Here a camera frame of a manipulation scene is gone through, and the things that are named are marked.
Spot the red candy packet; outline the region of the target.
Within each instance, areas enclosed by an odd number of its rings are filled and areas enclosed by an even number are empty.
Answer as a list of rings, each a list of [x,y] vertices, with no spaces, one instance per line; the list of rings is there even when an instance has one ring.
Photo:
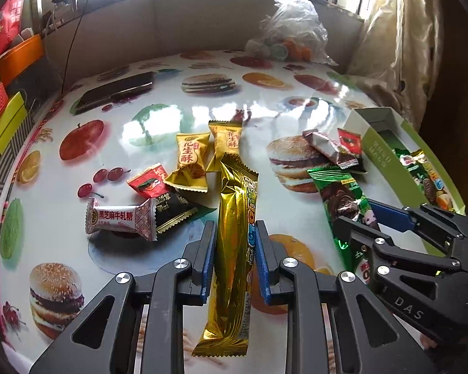
[[[156,199],[171,192],[171,188],[165,184],[167,176],[163,165],[157,163],[127,180],[127,185],[145,199]]]
[[[363,164],[361,136],[343,128],[339,128],[337,132],[341,146],[348,151],[344,161],[339,164],[341,169],[361,175],[366,174],[367,171]]]

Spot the yellow green box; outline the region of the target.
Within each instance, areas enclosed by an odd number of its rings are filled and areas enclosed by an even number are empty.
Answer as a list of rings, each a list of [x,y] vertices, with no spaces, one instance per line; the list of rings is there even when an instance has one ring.
[[[20,92],[17,92],[8,102],[0,116],[0,157],[4,153],[12,137],[27,117],[27,109]]]

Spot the yellow peanut crisp packet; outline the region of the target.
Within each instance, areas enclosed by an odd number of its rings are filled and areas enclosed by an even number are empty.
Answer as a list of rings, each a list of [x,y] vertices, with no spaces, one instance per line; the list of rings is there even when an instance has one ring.
[[[166,185],[197,193],[208,192],[204,162],[207,157],[209,137],[209,132],[177,134],[177,168],[165,178]]]
[[[210,132],[214,136],[214,155],[206,167],[207,172],[221,170],[221,160],[225,154],[239,154],[242,123],[236,121],[209,121]]]

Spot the black gold candy packet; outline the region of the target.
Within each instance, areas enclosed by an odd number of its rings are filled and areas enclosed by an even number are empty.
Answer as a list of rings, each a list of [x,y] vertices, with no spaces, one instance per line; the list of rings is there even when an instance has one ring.
[[[181,194],[163,193],[155,199],[156,231],[162,234],[189,219],[195,213],[197,213],[197,205],[189,202]]]

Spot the brown white nougat candy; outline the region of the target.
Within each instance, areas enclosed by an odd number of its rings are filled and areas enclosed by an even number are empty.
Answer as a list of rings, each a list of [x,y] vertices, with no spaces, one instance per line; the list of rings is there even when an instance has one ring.
[[[358,168],[362,166],[359,157],[349,149],[327,134],[317,129],[303,131],[303,138],[318,152],[324,155],[331,163],[337,165],[341,170]]]

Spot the red snack bag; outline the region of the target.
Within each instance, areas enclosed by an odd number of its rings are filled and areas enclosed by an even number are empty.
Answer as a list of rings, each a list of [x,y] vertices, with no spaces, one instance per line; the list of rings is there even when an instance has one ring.
[[[0,11],[0,55],[7,51],[21,31],[24,0],[7,0]]]

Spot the green chocolate biscuit packet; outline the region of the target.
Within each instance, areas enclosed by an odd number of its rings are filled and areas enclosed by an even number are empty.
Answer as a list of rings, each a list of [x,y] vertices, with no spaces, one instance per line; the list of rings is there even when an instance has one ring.
[[[362,282],[369,282],[370,268],[365,250],[351,245],[346,238],[340,238],[333,223],[341,216],[380,231],[376,216],[361,187],[346,170],[338,165],[319,165],[307,173],[319,191],[324,211],[331,228],[335,246],[347,270],[356,274]]]

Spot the green white cardboard box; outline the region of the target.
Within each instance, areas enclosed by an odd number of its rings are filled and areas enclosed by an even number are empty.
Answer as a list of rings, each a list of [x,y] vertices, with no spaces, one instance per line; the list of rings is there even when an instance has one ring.
[[[423,150],[439,173],[453,201],[452,212],[465,215],[466,205],[456,185],[435,153],[412,126],[388,107],[368,107],[351,111],[344,129],[361,136],[362,149],[377,167],[396,194],[401,205],[416,208],[428,200],[420,192],[407,169],[398,160],[394,149]]]

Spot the long gold snack bar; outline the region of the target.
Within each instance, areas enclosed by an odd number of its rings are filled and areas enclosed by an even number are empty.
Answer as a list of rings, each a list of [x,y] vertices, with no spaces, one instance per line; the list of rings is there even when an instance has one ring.
[[[193,350],[198,357],[247,354],[259,174],[241,157],[221,159],[221,191],[208,319]]]

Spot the green Milo packet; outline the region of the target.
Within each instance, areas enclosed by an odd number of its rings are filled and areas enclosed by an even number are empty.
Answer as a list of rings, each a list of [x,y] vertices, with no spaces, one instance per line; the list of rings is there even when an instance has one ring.
[[[394,149],[394,153],[430,204],[446,211],[454,210],[453,201],[446,185],[423,150],[409,152],[408,150]]]

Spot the black smartphone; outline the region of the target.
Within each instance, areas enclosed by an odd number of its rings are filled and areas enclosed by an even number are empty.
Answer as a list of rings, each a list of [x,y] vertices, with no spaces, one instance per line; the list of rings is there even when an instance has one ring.
[[[132,77],[115,80],[85,92],[74,106],[73,111],[75,115],[88,112],[114,100],[122,100],[128,96],[142,94],[153,89],[153,86],[154,72],[136,74]]]

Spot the clear plastic bag with items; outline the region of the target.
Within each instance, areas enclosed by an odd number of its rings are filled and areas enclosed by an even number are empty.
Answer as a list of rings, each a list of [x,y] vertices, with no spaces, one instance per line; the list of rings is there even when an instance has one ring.
[[[274,0],[276,11],[260,22],[259,35],[247,41],[248,56],[277,62],[335,66],[326,46],[328,31],[309,0]]]

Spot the white sesame nougat candy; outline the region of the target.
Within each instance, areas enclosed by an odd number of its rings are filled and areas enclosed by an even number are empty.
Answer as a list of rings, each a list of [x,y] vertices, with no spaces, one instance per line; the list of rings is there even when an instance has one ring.
[[[147,199],[141,205],[113,206],[99,204],[90,199],[85,213],[85,232],[121,231],[137,234],[148,242],[157,240],[155,199]]]

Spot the beige patterned curtain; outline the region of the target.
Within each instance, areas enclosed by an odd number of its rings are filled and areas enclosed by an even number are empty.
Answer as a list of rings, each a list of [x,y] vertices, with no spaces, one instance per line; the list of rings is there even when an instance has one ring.
[[[441,0],[375,0],[346,75],[419,130],[435,91],[443,39]]]

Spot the orange box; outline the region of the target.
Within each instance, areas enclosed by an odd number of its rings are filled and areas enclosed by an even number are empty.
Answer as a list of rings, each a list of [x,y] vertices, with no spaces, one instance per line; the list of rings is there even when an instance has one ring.
[[[7,87],[17,76],[45,55],[40,35],[14,46],[0,56],[0,80]]]

